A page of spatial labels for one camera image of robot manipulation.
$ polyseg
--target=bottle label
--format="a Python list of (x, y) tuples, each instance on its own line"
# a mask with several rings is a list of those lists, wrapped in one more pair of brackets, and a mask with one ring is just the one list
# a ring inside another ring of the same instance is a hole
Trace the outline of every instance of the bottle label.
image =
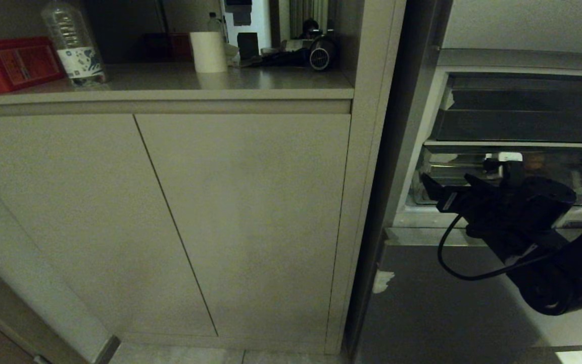
[(93, 47), (58, 50), (64, 70), (69, 78), (83, 78), (102, 74), (100, 58)]

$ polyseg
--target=cabinet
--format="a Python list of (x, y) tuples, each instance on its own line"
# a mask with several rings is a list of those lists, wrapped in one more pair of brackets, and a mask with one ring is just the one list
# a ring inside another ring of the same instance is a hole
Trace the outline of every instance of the cabinet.
[(350, 115), (136, 115), (219, 337), (325, 342)]
[(216, 336), (131, 114), (0, 117), (0, 198), (110, 332)]

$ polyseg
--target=red box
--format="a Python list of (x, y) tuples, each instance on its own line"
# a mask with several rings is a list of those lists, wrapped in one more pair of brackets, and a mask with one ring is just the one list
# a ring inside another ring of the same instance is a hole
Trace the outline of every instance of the red box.
[(47, 37), (0, 40), (0, 93), (64, 77)]

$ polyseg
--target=beige cabinet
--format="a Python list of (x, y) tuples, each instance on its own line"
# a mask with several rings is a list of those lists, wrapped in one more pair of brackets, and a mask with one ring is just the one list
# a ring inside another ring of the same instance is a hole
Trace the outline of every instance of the beige cabinet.
[(131, 114), (0, 117), (0, 198), (110, 332), (216, 336)]
[(220, 338), (322, 347), (350, 115), (136, 115)]

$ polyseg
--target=plastic water bottle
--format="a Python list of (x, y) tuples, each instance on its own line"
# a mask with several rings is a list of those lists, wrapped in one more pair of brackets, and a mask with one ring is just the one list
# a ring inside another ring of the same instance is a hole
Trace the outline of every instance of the plastic water bottle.
[(104, 83), (102, 59), (82, 13), (62, 0), (52, 0), (42, 9), (42, 18), (71, 82), (75, 86)]
[(210, 20), (208, 20), (208, 32), (219, 32), (224, 37), (226, 42), (226, 33), (224, 32), (224, 23), (217, 19), (217, 13), (210, 13)]

